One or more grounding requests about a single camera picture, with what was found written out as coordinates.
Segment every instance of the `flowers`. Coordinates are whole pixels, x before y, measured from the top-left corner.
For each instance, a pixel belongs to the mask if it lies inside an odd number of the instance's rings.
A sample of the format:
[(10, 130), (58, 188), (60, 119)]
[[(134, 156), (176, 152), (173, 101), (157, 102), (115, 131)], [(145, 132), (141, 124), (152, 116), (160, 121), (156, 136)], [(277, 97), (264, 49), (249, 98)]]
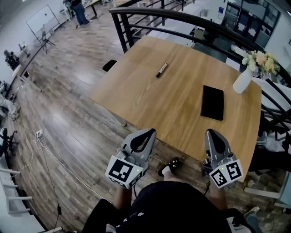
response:
[(263, 79), (271, 78), (270, 73), (276, 74), (280, 70), (280, 67), (274, 60), (274, 56), (269, 52), (245, 52), (242, 64), (247, 65), (255, 77), (261, 76)]

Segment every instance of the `whiteboard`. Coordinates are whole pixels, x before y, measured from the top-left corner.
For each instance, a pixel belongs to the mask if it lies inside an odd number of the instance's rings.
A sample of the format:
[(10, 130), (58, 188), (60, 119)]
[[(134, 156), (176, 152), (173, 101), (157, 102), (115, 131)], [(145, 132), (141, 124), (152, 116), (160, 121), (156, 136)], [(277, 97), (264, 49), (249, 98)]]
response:
[(37, 33), (45, 24), (54, 18), (53, 13), (47, 5), (32, 16), (26, 23), (34, 33)]

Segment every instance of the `black tablet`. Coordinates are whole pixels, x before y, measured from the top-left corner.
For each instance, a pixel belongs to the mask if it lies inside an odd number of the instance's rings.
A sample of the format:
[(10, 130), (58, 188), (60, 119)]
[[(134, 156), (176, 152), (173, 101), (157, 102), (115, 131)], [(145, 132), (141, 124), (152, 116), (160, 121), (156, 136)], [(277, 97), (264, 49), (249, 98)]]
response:
[(203, 86), (201, 116), (222, 121), (223, 109), (223, 91), (210, 86)]

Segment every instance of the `black railing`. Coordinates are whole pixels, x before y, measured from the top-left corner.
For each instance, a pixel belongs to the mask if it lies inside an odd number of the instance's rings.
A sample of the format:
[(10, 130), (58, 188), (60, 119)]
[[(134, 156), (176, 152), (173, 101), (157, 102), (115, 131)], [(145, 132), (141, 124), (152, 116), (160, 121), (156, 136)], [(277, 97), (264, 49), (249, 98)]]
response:
[[(223, 36), (224, 38), (231, 40), (234, 42), (237, 46), (243, 47), (244, 49), (248, 51), (262, 51), (265, 52), (263, 48), (261, 48), (259, 45), (247, 40), (245, 37), (242, 35), (222, 26), (217, 23), (211, 22), (209, 20), (200, 18), (198, 16), (190, 15), (190, 14), (185, 14), (183, 12), (177, 12), (173, 10), (166, 10), (164, 9), (165, 6), (170, 5), (172, 3), (177, 2), (177, 0), (172, 0), (168, 4), (165, 5), (164, 0), (158, 0), (153, 3), (151, 3), (148, 6), (153, 6), (156, 3), (161, 2), (161, 7), (160, 8), (148, 8), (148, 7), (128, 7), (132, 6), (133, 4), (139, 2), (141, 0), (131, 0), (129, 2), (126, 2), (119, 7), (110, 9), (109, 12), (111, 13), (113, 17), (114, 24), (116, 26), (116, 30), (118, 33), (118, 37), (121, 42), (122, 49), (124, 53), (127, 52), (127, 50), (132, 47), (135, 43), (136, 40), (140, 39), (142, 36), (139, 34), (141, 33), (142, 30), (148, 30), (145, 35), (147, 35), (149, 32), (152, 30), (155, 31), (160, 31), (172, 35), (176, 35), (179, 37), (183, 37), (186, 39), (189, 39), (195, 43), (200, 43), (202, 45), (205, 45), (209, 48), (212, 48), (224, 55), (227, 55), (227, 57), (231, 58), (232, 60), (239, 62), (241, 64), (243, 57), (230, 52), (229, 50), (224, 50), (223, 48), (220, 48), (216, 45), (213, 44), (213, 41), (208, 41), (208, 40), (203, 40), (199, 39), (196, 37), (193, 37), (191, 35), (183, 34), (180, 32), (172, 31), (172, 30), (167, 30), (165, 28), (160, 28), (158, 27), (159, 24), (165, 25), (166, 21), (165, 19), (172, 19), (172, 20), (177, 20), (181, 22), (185, 22), (188, 24), (192, 24), (193, 26), (199, 26), (201, 28), (204, 28), (205, 31), (210, 32), (213, 35), (219, 35)], [(183, 11), (184, 9), (184, 4), (189, 4), (189, 1), (182, 1), (179, 4), (175, 5), (174, 7), (171, 7), (171, 9), (181, 5), (181, 9)], [(137, 20), (134, 23), (129, 23), (129, 18), (131, 18), (133, 15), (141, 15), (143, 16), (139, 20)], [(155, 18), (151, 20), (150, 22), (146, 22), (145, 25), (139, 25), (143, 20), (145, 20), (149, 16), (154, 16)], [(155, 22), (158, 19), (162, 19), (159, 23), (155, 24), (155, 26), (150, 26), (153, 22)], [(286, 81), (287, 86), (291, 87), (291, 77), (290, 74), (279, 64), (280, 66), (280, 71), (278, 74)], [(267, 81), (274, 89), (274, 91), (278, 92), (290, 105), (291, 101), (290, 99), (270, 80)], [(285, 111), (275, 100), (273, 100), (267, 93), (262, 91), (262, 94), (268, 98), (278, 109), (278, 110), (273, 110), (269, 109), (266, 106), (262, 105), (263, 111), (265, 113), (269, 114), (268, 116), (272, 118), (273, 120), (271, 121), (274, 125), (277, 125), (280, 123), (284, 131), (288, 130), (288, 127), (286, 126), (286, 122), (291, 123), (291, 109), (288, 111)]]

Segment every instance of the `flower vase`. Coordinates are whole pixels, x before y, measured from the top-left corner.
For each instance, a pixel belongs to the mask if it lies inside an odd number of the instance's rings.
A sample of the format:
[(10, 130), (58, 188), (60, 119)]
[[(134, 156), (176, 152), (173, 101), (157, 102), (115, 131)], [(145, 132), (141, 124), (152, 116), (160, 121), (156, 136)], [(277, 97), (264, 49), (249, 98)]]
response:
[(232, 85), (236, 93), (241, 94), (250, 84), (253, 73), (249, 68), (246, 68), (244, 72), (239, 75), (235, 83)]

